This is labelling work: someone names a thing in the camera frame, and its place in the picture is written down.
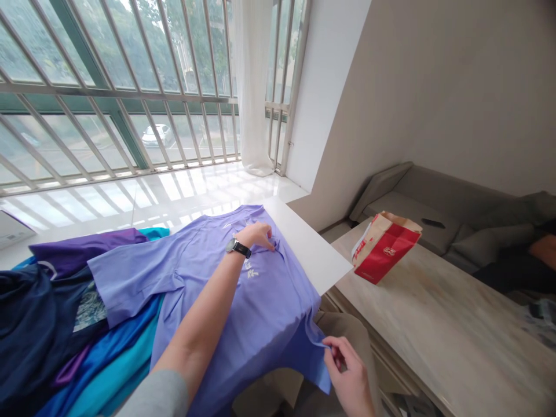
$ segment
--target shirt sleeve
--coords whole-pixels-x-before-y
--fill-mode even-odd
[[[184,417],[188,411],[187,385],[173,370],[149,374],[114,417]]]
[[[175,268],[197,230],[120,246],[88,261],[110,328],[134,317],[151,296],[183,288]]]

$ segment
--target white tiled floor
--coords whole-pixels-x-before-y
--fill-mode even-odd
[[[234,162],[5,197],[0,209],[38,235],[0,251],[0,269],[29,257],[27,246],[32,243],[130,227],[172,228],[272,196],[287,203],[305,195],[287,178],[255,177]]]

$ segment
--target wristwatch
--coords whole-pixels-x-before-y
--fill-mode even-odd
[[[232,251],[236,251],[241,253],[241,255],[245,255],[246,259],[249,259],[251,257],[251,249],[239,243],[235,237],[233,237],[232,240],[230,240],[226,245],[226,252],[230,253]]]

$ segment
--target sofa armrest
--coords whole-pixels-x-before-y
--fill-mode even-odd
[[[400,182],[405,173],[413,166],[413,162],[404,162],[396,165],[386,171],[380,172],[372,176],[369,185],[365,188],[363,195],[355,205],[349,218],[358,221],[359,216],[369,204],[378,200],[384,194],[389,193]]]

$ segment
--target purple t-shirt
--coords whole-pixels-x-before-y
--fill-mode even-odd
[[[255,246],[239,277],[230,315],[189,416],[212,416],[251,382],[290,367],[330,391],[324,335],[313,322],[320,297],[262,206],[202,216],[175,235],[116,248],[89,261],[111,327],[165,292],[151,368],[170,342],[232,236],[257,221],[272,226],[276,251]]]
[[[121,245],[148,242],[137,229],[73,237],[59,242],[29,245],[39,264],[52,270],[52,279],[70,277],[82,270],[89,259]]]

